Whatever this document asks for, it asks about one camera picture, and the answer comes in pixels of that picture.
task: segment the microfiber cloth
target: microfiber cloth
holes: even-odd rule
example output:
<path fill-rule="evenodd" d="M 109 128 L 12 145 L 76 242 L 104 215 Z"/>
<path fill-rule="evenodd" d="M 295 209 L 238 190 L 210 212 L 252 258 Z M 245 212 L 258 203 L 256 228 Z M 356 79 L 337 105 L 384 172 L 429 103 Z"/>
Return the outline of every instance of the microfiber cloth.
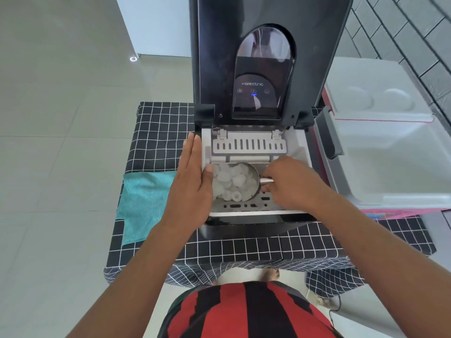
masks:
<path fill-rule="evenodd" d="M 124 220 L 122 245 L 143 241 L 161 220 L 177 171 L 124 174 L 116 219 Z"/>

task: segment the black checkered tablecloth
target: black checkered tablecloth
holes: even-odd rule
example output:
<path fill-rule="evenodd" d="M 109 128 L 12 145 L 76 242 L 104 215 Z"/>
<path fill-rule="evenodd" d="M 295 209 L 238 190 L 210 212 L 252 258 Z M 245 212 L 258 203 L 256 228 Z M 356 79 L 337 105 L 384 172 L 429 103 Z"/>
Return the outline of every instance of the black checkered tablecloth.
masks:
<path fill-rule="evenodd" d="M 313 108 L 317 115 L 322 108 Z M 125 173 L 176 170 L 183 141 L 194 131 L 194 105 L 142 102 Z M 426 255 L 436 251 L 420 217 L 378 222 Z M 116 220 L 104 275 L 112 282 L 143 242 L 122 246 L 124 221 Z M 308 271 L 307 287 L 327 298 L 365 284 L 338 241 L 320 222 L 269 238 L 210 241 L 199 230 L 174 262 L 166 283 L 211 284 L 233 267 Z"/>

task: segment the foot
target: foot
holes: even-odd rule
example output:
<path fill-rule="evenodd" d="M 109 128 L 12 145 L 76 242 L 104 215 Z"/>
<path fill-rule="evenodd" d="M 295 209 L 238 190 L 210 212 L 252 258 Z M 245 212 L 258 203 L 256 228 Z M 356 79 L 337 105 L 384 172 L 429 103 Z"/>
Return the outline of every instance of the foot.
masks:
<path fill-rule="evenodd" d="M 263 270 L 263 274 L 262 277 L 260 278 L 260 281 L 263 282 L 277 281 L 279 277 L 280 277 L 279 269 L 265 268 Z"/>

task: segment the white door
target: white door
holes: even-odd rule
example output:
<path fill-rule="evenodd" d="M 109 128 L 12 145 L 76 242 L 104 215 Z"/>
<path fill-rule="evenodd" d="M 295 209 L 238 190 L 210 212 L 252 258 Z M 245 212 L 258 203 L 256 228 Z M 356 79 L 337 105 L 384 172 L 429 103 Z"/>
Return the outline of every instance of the white door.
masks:
<path fill-rule="evenodd" d="M 189 0 L 117 0 L 138 54 L 190 57 Z"/>

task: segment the person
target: person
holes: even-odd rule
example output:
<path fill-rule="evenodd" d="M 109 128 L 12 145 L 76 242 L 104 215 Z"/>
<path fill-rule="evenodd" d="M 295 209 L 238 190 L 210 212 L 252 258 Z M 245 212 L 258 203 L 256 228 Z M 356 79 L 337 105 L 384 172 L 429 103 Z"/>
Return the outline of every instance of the person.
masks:
<path fill-rule="evenodd" d="M 212 166 L 190 133 L 161 221 L 67 337 L 142 337 L 172 263 L 212 204 Z M 315 216 L 340 241 L 403 333 L 451 337 L 451 273 L 415 250 L 289 157 L 268 165 L 263 187 L 286 209 Z M 270 276 L 265 281 L 274 280 Z M 201 286 L 173 304 L 160 337 L 340 337 L 299 294 L 273 282 Z"/>

